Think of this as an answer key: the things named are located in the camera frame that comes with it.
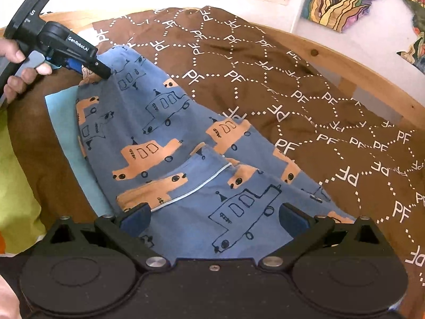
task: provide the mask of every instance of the clothing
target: clothing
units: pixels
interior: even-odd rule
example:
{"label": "clothing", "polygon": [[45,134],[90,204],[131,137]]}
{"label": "clothing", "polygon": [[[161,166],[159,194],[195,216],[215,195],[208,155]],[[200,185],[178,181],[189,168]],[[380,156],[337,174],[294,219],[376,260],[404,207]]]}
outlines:
{"label": "clothing", "polygon": [[289,242],[278,211],[347,216],[246,119],[197,104],[127,46],[99,56],[107,81],[76,102],[82,152],[116,212],[148,202],[149,246],[177,257],[256,260]]}

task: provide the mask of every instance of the brown duvet cover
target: brown duvet cover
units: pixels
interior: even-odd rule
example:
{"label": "brown duvet cover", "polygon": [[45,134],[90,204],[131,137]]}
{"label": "brown duvet cover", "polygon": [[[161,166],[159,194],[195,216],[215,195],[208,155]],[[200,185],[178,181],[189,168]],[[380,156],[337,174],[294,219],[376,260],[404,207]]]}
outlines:
{"label": "brown duvet cover", "polygon": [[[248,119],[345,212],[371,217],[409,274],[400,310],[407,318],[422,319],[423,132],[400,130],[367,111],[290,49],[220,9],[146,11],[93,27],[99,53],[128,44],[170,74],[197,103],[223,116]],[[9,108],[14,152],[47,228],[61,215],[75,221],[95,218],[44,101],[45,95],[80,79],[60,69]]]}

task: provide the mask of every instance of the human hand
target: human hand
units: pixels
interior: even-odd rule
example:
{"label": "human hand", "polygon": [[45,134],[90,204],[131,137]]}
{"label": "human hand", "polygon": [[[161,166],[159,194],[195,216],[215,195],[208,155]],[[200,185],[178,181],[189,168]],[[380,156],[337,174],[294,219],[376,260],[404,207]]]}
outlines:
{"label": "human hand", "polygon": [[[22,51],[14,40],[0,38],[0,56],[5,56],[10,62],[21,63],[25,60]],[[52,68],[43,63],[37,68],[26,68],[22,71],[21,78],[14,75],[10,76],[7,84],[4,86],[4,93],[8,104],[10,104],[20,93],[25,92],[27,85],[31,84],[37,74],[48,75],[52,73]]]}
{"label": "human hand", "polygon": [[0,275],[0,318],[21,319],[19,313],[19,299]]}

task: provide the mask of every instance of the green fabric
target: green fabric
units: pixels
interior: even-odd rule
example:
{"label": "green fabric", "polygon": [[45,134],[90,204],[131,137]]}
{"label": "green fabric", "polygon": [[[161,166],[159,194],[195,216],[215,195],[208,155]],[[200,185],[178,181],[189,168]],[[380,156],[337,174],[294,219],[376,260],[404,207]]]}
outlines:
{"label": "green fabric", "polygon": [[0,233],[7,253],[19,253],[45,234],[25,174],[14,155],[7,129],[7,112],[0,113]]}

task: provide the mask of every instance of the wooden bed frame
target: wooden bed frame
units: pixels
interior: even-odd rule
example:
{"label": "wooden bed frame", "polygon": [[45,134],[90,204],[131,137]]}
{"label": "wooden bed frame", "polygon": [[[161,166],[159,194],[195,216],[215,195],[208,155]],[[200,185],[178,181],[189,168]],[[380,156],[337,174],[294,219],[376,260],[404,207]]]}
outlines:
{"label": "wooden bed frame", "polygon": [[[72,29],[73,32],[78,33],[91,27],[93,22],[151,9],[154,8],[81,10],[49,13],[42,15],[41,18],[45,21],[59,22]],[[400,127],[425,130],[425,107],[381,75],[357,61],[316,42],[264,25],[257,26],[309,63],[339,75],[341,81],[338,88],[348,97],[352,97],[356,88],[360,87],[400,114],[402,116],[398,123]],[[0,29],[0,36],[3,36],[3,33],[4,29]]]}

